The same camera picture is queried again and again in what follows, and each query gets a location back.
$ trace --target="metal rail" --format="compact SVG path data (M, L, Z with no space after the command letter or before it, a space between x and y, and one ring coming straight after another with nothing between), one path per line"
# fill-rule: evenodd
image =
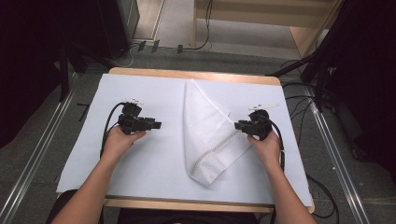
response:
M0 223L8 224L11 223L12 218L14 218L21 201L28 190L30 183L35 176L35 172L38 169L41 161L43 160L47 149L50 145L50 141L55 134L58 126L64 117L64 113L69 107L70 101L73 98L74 92L76 90L76 84L78 82L78 74L74 73L71 77L71 90L67 94L63 102L59 103L53 113L45 131L41 135L40 140L35 146L29 161L26 163L17 183L14 185L12 191L9 193L6 204L0 213Z
M305 87L305 92L308 95L314 96L311 88ZM350 178L349 172L344 164L344 161L339 153L338 147L332 138L332 134L327 126L326 120L323 115L318 111L315 104L311 104L311 110L314 114L315 120L319 127L320 133L323 137L324 143L327 150L329 151L330 158L332 159L332 164L334 165L335 172L337 173L340 184L346 195L346 199L351 208L352 214L356 219L357 223L369 224L370 220L364 210L363 203L361 202L361 197L357 192L352 179Z

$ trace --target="hand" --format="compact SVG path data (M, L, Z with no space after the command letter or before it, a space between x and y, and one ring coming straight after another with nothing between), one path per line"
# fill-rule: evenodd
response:
M251 135L247 136L247 140L254 146L265 167L279 165L280 142L274 131L269 132L268 136L262 141L255 139Z
M135 141L146 135L146 132L125 134L120 126L110 130L105 143L105 150L102 159L111 160L117 163L123 154L134 144Z

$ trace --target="folded cloth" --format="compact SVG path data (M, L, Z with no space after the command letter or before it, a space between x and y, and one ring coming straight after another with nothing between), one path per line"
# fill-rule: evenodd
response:
M237 131L230 112L212 102L194 80L186 82L184 98L184 148L187 173L210 185L250 147Z

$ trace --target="wooden cabinet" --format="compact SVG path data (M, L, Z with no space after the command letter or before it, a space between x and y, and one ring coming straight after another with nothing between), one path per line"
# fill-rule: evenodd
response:
M194 0L196 20L205 19L209 0ZM341 0L213 0L211 20L289 26L302 57L336 17Z

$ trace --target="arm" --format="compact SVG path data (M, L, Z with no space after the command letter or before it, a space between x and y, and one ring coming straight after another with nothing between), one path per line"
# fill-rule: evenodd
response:
M279 165L279 138L270 132L263 140L256 140L248 135L248 141L267 171L271 189L274 193L276 219L278 223L317 223L304 207Z
M98 223L111 175L122 155L146 132L124 134L120 127L108 134L101 160L52 223Z

